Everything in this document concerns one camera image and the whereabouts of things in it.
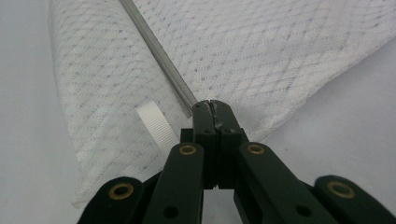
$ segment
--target white mesh fabric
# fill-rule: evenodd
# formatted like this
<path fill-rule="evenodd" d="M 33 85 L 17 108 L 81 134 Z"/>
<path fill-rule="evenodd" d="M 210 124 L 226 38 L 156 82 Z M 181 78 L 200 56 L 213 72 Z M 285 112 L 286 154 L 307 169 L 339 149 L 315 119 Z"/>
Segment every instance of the white mesh fabric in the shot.
<path fill-rule="evenodd" d="M 230 104 L 261 141 L 306 98 L 396 36 L 396 1 L 135 0 L 195 97 Z M 50 2 L 54 72 L 80 163 L 76 205 L 163 166 L 135 109 L 188 123 L 118 0 Z"/>
<path fill-rule="evenodd" d="M 188 122 L 165 76 L 118 1 L 53 1 L 54 70 L 81 171 L 75 205 L 108 180 L 141 180 L 166 160 L 136 109 L 154 101 L 175 133 Z"/>
<path fill-rule="evenodd" d="M 396 1 L 134 0 L 197 100 L 262 140 L 395 36 Z"/>

